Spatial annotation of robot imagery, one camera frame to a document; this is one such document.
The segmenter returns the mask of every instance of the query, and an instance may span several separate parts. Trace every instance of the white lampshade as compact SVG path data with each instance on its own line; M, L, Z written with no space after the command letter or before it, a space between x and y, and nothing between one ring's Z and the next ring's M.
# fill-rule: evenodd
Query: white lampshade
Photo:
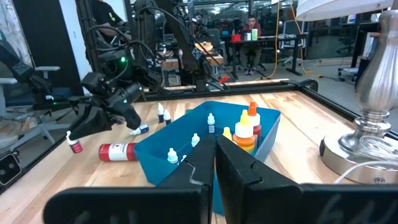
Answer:
M298 0L297 20L317 21L385 9L393 0Z

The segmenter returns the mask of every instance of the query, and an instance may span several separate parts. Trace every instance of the yellow bottle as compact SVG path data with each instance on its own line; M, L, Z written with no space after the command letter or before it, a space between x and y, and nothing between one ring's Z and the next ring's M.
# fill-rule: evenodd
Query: yellow bottle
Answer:
M256 137L253 135L253 126L250 123L247 110L242 111L240 122L236 123L233 141L248 153L253 153L256 147Z
M223 136L225 136L226 138L228 138L229 140L232 141L232 134L231 134L231 130L229 129L229 127L224 128Z

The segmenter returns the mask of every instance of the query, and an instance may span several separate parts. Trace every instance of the red bottle cap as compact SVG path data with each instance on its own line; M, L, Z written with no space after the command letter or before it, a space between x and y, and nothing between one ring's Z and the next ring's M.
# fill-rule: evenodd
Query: red bottle cap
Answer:
M248 109L248 115L249 116L257 115L257 106L254 101L250 102L249 109Z

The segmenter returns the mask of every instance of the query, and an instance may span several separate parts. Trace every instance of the lamp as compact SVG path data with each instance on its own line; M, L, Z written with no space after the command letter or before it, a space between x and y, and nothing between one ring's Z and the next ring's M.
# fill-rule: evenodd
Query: lamp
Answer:
M320 144L322 161L338 174L367 161L398 160L396 142L384 137L391 129L386 121L389 111L398 107L398 0L298 1L297 19L301 21L330 19L390 6L391 10L380 15L379 46L355 93L363 115L355 119L354 133L325 136ZM389 166L361 166L347 178L364 184L397 183L398 170Z

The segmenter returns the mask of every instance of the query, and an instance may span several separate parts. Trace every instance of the white label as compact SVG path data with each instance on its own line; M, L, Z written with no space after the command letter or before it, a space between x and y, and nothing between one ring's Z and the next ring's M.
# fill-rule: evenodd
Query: white label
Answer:
M216 132L215 126L214 126L214 125L209 125L209 133L210 133L210 134L213 134L213 133L215 133L215 132Z
M111 161L128 161L127 145L128 145L128 143L110 145L109 159Z

